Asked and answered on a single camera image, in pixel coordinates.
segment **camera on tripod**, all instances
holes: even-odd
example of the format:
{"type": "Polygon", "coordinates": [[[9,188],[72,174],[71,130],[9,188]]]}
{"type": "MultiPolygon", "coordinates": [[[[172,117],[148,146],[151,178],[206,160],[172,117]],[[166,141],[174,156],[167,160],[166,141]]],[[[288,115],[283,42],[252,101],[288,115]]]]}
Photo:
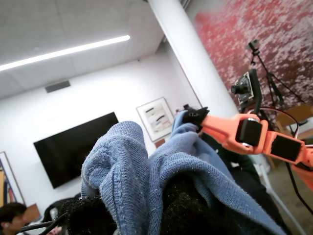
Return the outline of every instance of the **camera on tripod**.
{"type": "Polygon", "coordinates": [[[256,113],[258,112],[258,107],[260,107],[262,101],[262,92],[255,69],[251,69],[240,77],[236,84],[231,87],[231,92],[238,95],[242,112],[252,104],[256,104],[256,113]]]}

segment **picture frame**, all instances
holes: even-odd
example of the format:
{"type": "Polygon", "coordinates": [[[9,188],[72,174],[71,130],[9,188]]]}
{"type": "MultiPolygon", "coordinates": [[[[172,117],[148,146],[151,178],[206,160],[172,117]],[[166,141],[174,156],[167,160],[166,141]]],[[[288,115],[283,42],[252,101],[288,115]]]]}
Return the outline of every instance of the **picture frame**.
{"type": "Polygon", "coordinates": [[[0,152],[0,207],[11,202],[25,204],[6,153],[0,152]]]}
{"type": "Polygon", "coordinates": [[[173,114],[164,97],[136,108],[152,142],[172,132],[173,114]]]}

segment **ceiling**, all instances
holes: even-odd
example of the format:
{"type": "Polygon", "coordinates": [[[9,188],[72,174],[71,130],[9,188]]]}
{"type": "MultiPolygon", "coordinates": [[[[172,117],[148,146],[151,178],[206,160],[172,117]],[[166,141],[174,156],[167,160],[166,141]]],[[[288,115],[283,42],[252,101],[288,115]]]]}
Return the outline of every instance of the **ceiling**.
{"type": "Polygon", "coordinates": [[[0,0],[0,65],[124,35],[131,39],[0,71],[0,99],[154,54],[164,36],[142,0],[0,0]]]}

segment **abstract painting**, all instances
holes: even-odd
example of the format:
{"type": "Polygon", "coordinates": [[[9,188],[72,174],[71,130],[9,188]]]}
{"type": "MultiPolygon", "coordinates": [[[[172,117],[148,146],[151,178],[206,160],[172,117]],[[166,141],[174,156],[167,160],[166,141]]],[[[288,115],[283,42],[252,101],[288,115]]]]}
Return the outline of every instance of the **abstract painting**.
{"type": "MultiPolygon", "coordinates": [[[[312,0],[223,0],[202,9],[194,18],[196,31],[229,90],[250,70],[247,44],[258,39],[260,56],[268,70],[305,102],[313,103],[313,1],[312,0]]],[[[265,70],[255,58],[263,105],[271,106],[265,70]]],[[[300,101],[275,81],[285,99],[284,107],[300,101]]],[[[238,105],[237,98],[231,94],[238,105]]]]}
{"type": "Polygon", "coordinates": [[[5,152],[0,152],[0,207],[11,202],[24,204],[5,152]]]}
{"type": "Polygon", "coordinates": [[[165,98],[141,105],[137,111],[152,142],[171,133],[173,115],[165,98]]]}

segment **black television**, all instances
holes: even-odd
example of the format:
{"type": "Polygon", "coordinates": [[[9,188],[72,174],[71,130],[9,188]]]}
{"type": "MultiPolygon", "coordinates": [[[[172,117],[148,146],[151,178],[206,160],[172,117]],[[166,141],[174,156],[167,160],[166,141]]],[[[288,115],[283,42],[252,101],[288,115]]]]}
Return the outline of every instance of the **black television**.
{"type": "Polygon", "coordinates": [[[53,188],[80,176],[96,141],[116,123],[110,113],[34,143],[53,188]]]}

